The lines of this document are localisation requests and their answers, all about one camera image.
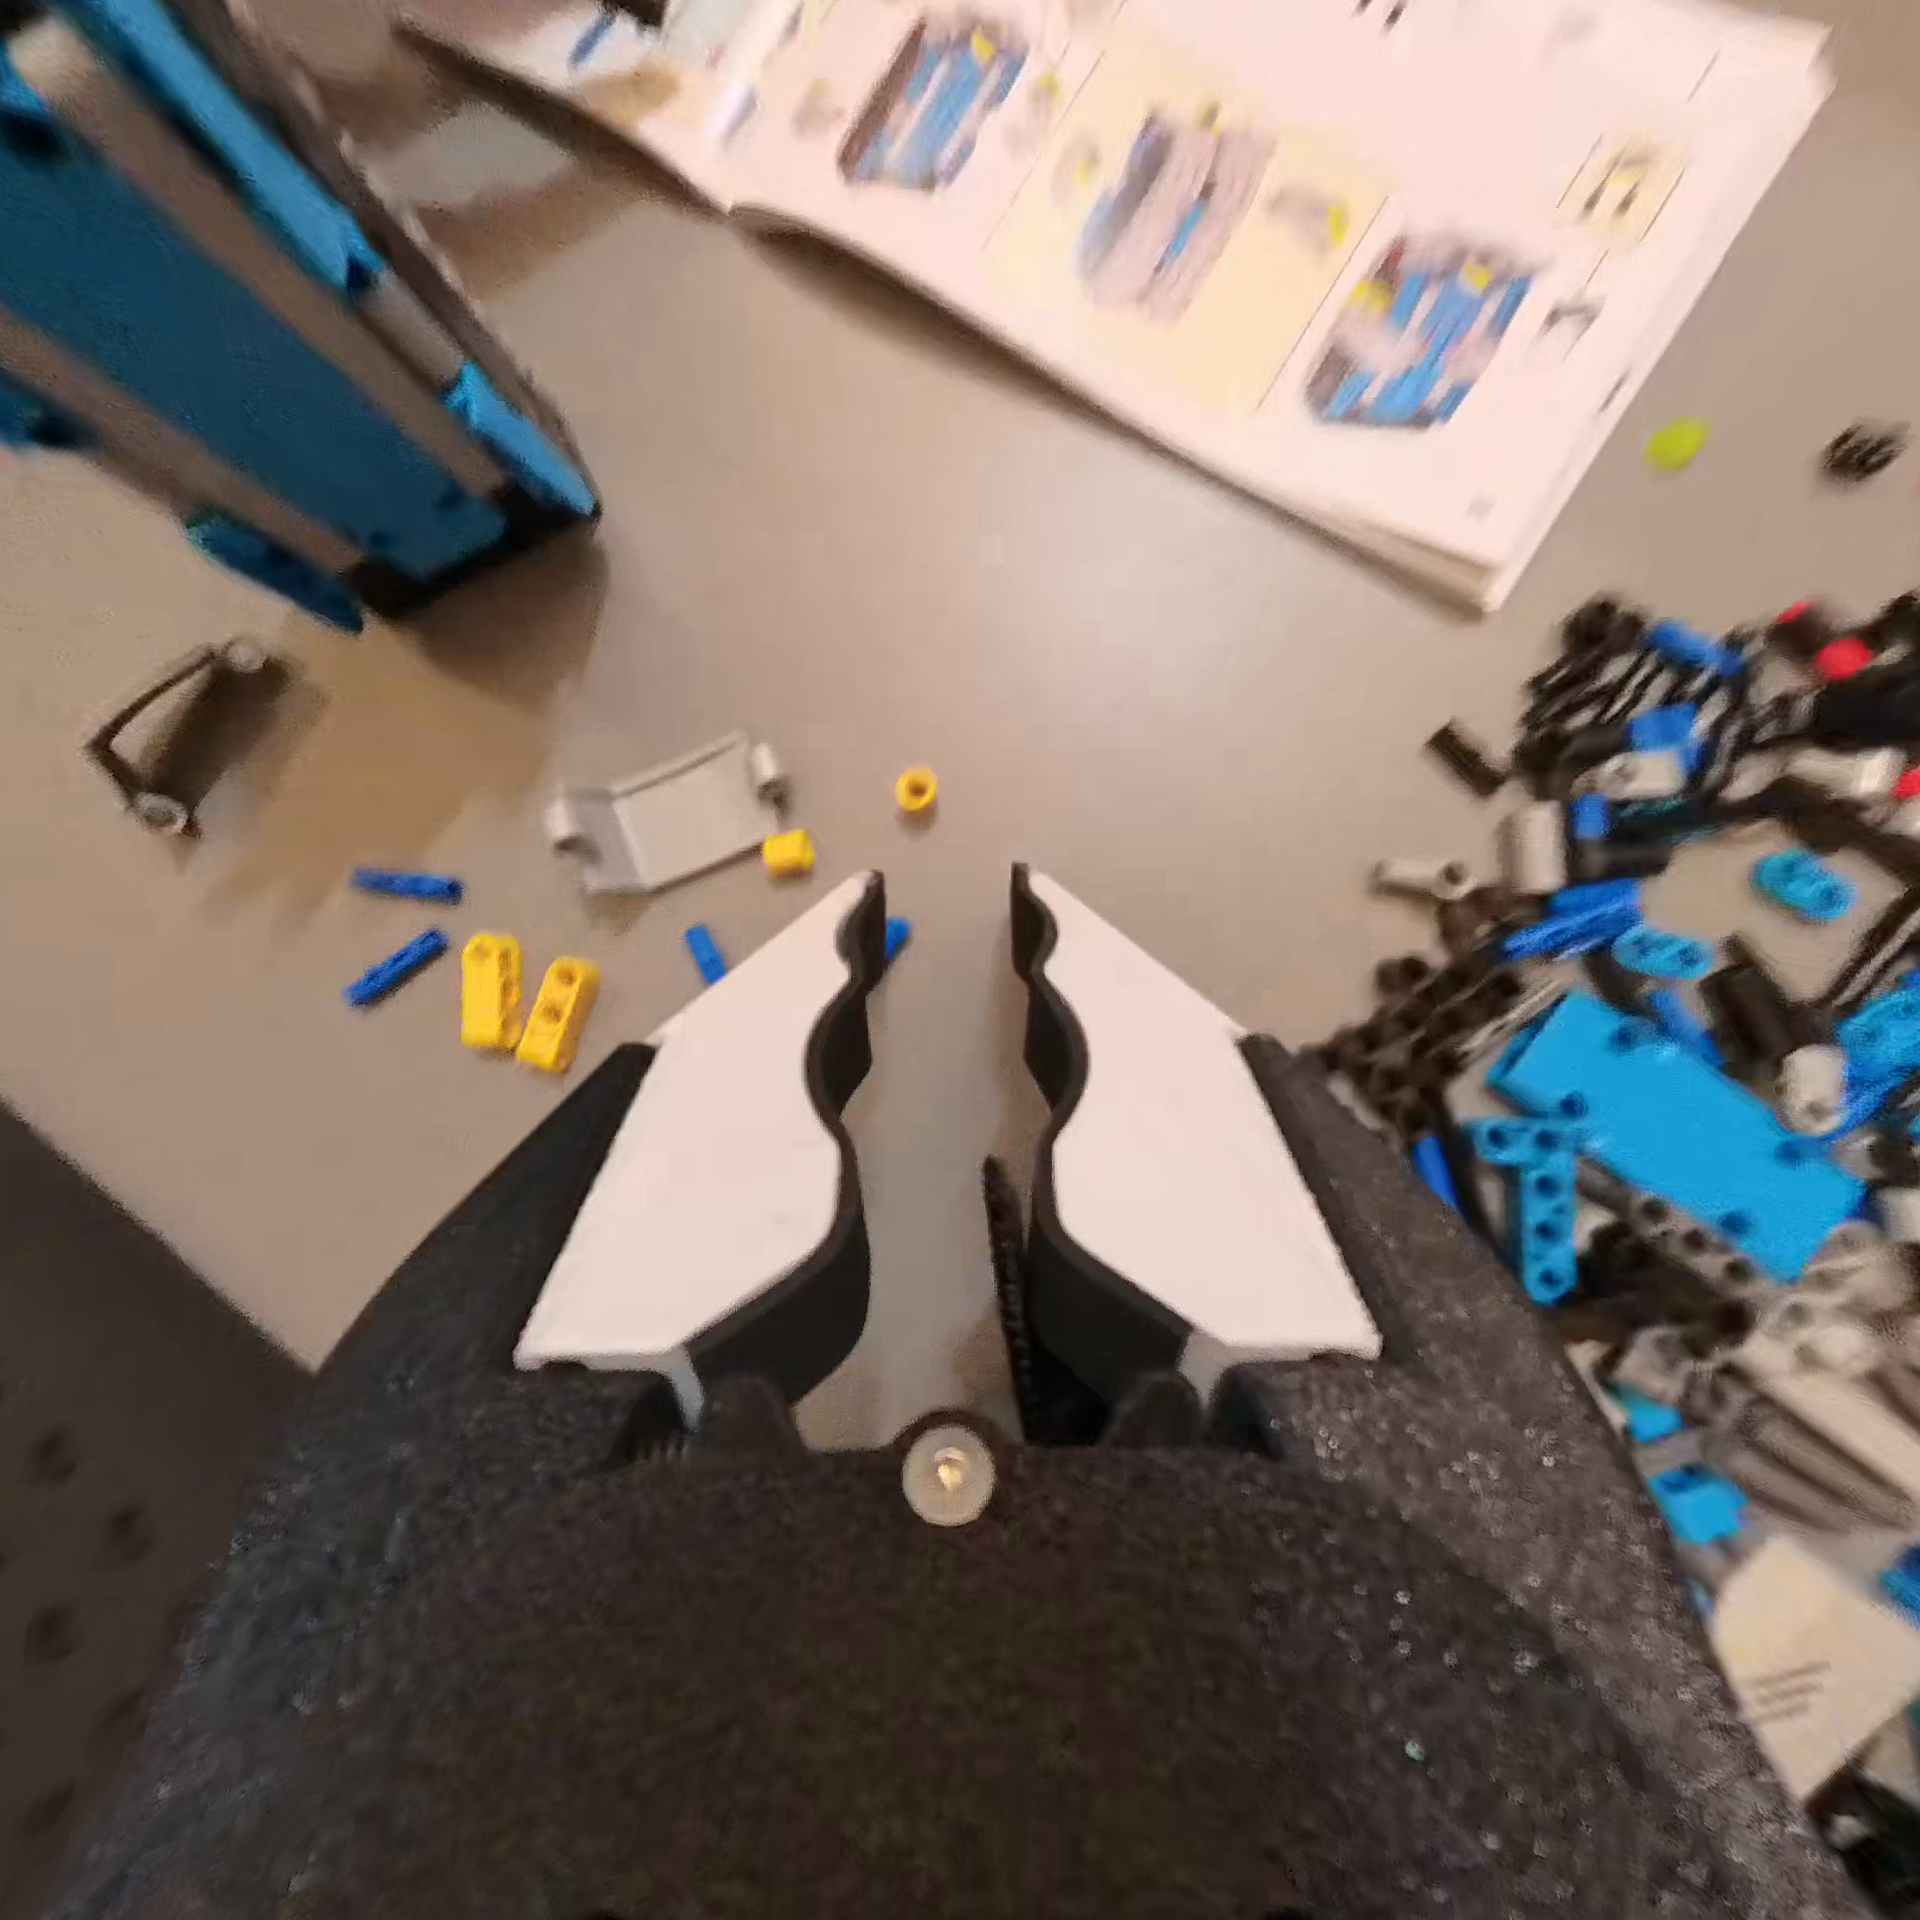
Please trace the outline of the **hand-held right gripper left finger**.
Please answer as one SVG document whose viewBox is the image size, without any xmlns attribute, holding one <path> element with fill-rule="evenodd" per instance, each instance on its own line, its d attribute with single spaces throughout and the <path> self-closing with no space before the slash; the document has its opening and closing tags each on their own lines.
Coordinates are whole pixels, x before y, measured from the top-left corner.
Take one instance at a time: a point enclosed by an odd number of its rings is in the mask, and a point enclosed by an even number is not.
<svg viewBox="0 0 1920 1920">
<path fill-rule="evenodd" d="M 708 1402 L 810 1399 L 858 1347 L 873 1252 L 844 1122 L 873 1069 L 880 874 L 834 884 L 636 1046 L 639 1085 L 520 1328 L 520 1370 Z"/>
</svg>

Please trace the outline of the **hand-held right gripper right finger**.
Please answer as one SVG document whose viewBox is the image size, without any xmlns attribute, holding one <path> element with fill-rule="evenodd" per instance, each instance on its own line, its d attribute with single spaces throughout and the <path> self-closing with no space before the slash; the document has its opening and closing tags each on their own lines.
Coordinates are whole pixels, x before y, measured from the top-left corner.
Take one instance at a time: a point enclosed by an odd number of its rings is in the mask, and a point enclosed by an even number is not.
<svg viewBox="0 0 1920 1920">
<path fill-rule="evenodd" d="M 1046 1103 L 1025 1229 L 1043 1354 L 1106 1402 L 1152 1376 L 1208 1399 L 1235 1366 L 1379 1359 L 1362 1247 L 1259 1082 L 1258 1034 L 1028 863 L 1010 964 Z"/>
</svg>

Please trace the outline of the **pile of small toy bricks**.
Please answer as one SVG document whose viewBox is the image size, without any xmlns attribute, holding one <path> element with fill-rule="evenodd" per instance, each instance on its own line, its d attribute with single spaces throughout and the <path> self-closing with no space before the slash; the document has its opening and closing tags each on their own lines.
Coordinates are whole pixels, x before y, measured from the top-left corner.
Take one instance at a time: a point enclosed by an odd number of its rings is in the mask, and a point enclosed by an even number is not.
<svg viewBox="0 0 1920 1920">
<path fill-rule="evenodd" d="M 1426 756 L 1490 857 L 1373 869 L 1439 955 L 1309 1060 L 1550 1315 L 1765 1768 L 1918 1915 L 1918 593 L 1593 596 Z"/>
</svg>

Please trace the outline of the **brick instruction booklet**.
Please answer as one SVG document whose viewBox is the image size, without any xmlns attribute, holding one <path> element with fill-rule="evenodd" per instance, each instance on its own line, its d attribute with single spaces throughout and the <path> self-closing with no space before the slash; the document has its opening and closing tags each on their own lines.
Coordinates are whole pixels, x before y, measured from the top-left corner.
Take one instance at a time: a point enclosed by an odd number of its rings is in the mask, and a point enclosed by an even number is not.
<svg viewBox="0 0 1920 1920">
<path fill-rule="evenodd" d="M 1740 3 L 407 3 L 1496 613 L 1833 90 Z"/>
</svg>

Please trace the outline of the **grey blue toy brick assembly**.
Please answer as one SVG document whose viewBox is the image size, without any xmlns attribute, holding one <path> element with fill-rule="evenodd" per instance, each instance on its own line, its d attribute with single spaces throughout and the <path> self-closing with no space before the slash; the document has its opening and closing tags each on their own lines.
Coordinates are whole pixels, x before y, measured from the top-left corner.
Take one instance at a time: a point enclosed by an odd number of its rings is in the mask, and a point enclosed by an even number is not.
<svg viewBox="0 0 1920 1920">
<path fill-rule="evenodd" d="M 4 442 L 349 634 L 604 515 L 249 3 L 4 3 Z"/>
</svg>

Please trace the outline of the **grey desk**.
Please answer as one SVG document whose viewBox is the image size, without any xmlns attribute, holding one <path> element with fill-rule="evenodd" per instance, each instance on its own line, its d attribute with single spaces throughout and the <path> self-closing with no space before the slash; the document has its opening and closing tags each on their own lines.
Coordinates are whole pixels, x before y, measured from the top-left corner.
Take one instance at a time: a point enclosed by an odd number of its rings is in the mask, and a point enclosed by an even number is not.
<svg viewBox="0 0 1920 1920">
<path fill-rule="evenodd" d="M 1918 483 L 1815 474 L 1918 415 L 1918 3 L 1839 3 L 1829 60 L 1490 617 L 583 119 L 533 132 L 560 174 L 460 154 L 448 237 L 523 270 L 502 330 L 592 525 L 349 637 L 75 456 L 4 456 L 4 1106 L 312 1376 L 52 1915 L 1869 1915 L 1546 1315 L 1305 1058 L 1376 973 L 1362 866 L 1489 853 L 1431 720 L 1516 717 L 1569 608 L 1918 587 Z M 1711 417 L 1687 474 L 1644 460 L 1664 417 Z M 83 736 L 229 637 L 288 684 L 198 833 L 151 833 Z M 733 960 L 885 877 L 873 1297 L 810 1399 L 675 1414 L 514 1359 L 697 997 L 687 907 L 586 907 L 538 817 L 737 724 L 826 874 L 708 884 Z M 1022 1436 L 983 1210 L 1046 1118 L 1017 863 L 1258 1034 L 1379 1359 Z M 345 1003 L 425 928 L 440 964 Z M 571 1072 L 460 1044 L 472 931 L 520 940 L 523 1019 L 600 966 Z"/>
</svg>

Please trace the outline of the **yellow toy brick connector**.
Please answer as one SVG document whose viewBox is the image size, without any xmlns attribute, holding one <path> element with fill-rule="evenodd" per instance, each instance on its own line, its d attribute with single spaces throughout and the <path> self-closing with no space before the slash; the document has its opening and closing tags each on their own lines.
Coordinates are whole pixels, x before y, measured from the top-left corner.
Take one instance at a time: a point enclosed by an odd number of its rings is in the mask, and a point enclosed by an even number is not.
<svg viewBox="0 0 1920 1920">
<path fill-rule="evenodd" d="M 460 1044 L 514 1055 L 523 1034 L 523 950 L 514 933 L 472 931 L 462 950 Z"/>
<path fill-rule="evenodd" d="M 563 1075 L 576 1069 L 589 1014 L 600 992 L 600 966 L 586 955 L 555 955 L 530 998 L 518 1040 L 518 1066 Z"/>
</svg>

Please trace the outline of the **black perforated pad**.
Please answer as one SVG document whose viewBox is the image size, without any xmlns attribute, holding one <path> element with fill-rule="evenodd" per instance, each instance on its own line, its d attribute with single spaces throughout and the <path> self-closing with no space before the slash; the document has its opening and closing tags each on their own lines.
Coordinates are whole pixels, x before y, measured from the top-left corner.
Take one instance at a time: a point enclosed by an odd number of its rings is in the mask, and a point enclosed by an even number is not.
<svg viewBox="0 0 1920 1920">
<path fill-rule="evenodd" d="M 110 1803 L 307 1378 L 4 1110 L 4 1915 Z"/>
</svg>

